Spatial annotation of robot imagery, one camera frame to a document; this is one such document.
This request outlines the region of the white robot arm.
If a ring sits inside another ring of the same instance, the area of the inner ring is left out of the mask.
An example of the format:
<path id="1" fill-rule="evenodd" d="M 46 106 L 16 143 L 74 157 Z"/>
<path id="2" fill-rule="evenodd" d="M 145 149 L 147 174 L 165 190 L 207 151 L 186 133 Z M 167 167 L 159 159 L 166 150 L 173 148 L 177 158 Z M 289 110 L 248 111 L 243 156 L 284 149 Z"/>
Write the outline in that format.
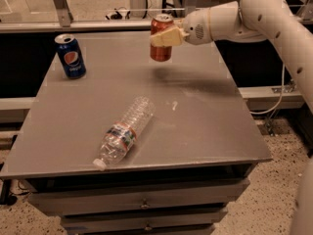
<path id="1" fill-rule="evenodd" d="M 152 34 L 155 47 L 194 45 L 216 40 L 267 39 L 313 112 L 313 34 L 294 16 L 286 0 L 239 0 L 196 10 Z"/>

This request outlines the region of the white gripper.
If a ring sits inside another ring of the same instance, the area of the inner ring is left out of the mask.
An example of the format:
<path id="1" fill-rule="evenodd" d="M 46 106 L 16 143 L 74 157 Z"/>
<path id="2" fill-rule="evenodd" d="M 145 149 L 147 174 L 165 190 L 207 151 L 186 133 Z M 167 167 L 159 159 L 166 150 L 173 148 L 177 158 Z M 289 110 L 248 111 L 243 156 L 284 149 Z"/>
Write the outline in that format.
<path id="1" fill-rule="evenodd" d="M 184 20 L 175 19 L 174 26 L 150 36 L 154 47 L 179 46 L 184 39 L 193 45 L 207 44 L 213 41 L 210 32 L 210 9 L 200 9 L 188 14 Z"/>

